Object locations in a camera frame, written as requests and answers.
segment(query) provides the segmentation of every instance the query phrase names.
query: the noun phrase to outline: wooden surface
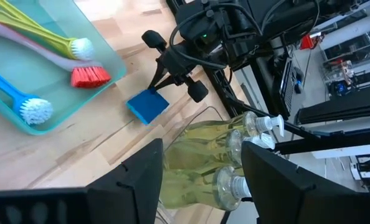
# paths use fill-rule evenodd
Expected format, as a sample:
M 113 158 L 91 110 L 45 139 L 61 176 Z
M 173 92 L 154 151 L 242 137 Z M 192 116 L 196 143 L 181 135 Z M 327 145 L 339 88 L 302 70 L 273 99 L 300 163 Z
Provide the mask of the wooden surface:
M 124 59 L 128 73 L 96 97 L 59 128 L 45 136 L 20 133 L 0 115 L 0 190 L 84 186 L 118 166 L 154 138 L 167 146 L 176 130 L 207 106 L 214 106 L 224 118 L 224 107 L 197 68 L 193 77 L 202 80 L 210 94 L 195 103 L 185 86 L 161 90 L 170 106 L 152 125 L 133 116 L 125 102 L 145 89 L 156 69 L 158 52 L 147 48 L 141 35 L 153 29 L 167 39 L 175 26 L 162 0 L 76 0 L 111 47 Z M 244 99 L 234 79 L 232 86 Z M 223 212 L 195 205 L 176 213 L 176 223 L 219 223 Z

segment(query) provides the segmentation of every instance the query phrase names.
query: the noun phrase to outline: pink toothbrush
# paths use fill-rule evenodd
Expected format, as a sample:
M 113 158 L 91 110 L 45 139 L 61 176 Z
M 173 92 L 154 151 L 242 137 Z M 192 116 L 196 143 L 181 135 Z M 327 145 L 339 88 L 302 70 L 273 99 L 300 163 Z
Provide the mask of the pink toothbrush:
M 96 88 L 108 83 L 111 79 L 101 63 L 63 58 L 2 24 L 0 24 L 0 36 L 24 45 L 60 68 L 72 72 L 73 87 Z

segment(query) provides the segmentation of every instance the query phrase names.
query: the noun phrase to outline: yellow toothbrush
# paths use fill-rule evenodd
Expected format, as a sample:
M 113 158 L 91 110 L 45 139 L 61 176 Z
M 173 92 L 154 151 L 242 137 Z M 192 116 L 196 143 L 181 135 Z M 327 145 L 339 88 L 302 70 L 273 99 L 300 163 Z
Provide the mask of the yellow toothbrush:
M 0 6 L 9 12 L 0 11 L 0 23 L 12 26 L 18 29 L 26 30 L 42 37 L 56 50 L 68 58 L 79 60 L 93 60 L 93 45 L 87 38 L 65 38 L 59 36 L 42 26 L 30 17 L 18 10 L 12 4 L 5 0 L 0 0 Z

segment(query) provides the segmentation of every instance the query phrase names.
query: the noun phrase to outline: teal plastic tray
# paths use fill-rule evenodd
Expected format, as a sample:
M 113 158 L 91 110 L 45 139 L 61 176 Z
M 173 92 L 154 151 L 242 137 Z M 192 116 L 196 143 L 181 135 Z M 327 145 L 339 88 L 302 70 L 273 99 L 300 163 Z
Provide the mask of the teal plastic tray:
M 29 126 L 12 109 L 10 97 L 0 91 L 0 113 L 22 131 L 41 135 L 55 129 L 87 102 L 126 73 L 125 64 L 71 0 L 11 0 L 22 12 L 43 27 L 66 37 L 87 37 L 94 47 L 96 60 L 103 64 L 112 80 L 107 85 L 83 90 L 70 86 L 70 73 L 44 57 L 10 40 L 0 37 L 0 75 L 19 90 L 38 95 L 54 107 L 46 123 Z

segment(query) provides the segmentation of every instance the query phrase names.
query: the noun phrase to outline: blue sponge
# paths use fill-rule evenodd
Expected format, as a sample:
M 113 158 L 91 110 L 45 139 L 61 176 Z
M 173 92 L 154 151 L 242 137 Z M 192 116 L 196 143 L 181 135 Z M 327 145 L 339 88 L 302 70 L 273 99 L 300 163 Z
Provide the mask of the blue sponge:
M 127 101 L 127 107 L 144 124 L 150 124 L 168 105 L 169 103 L 154 89 L 143 90 Z

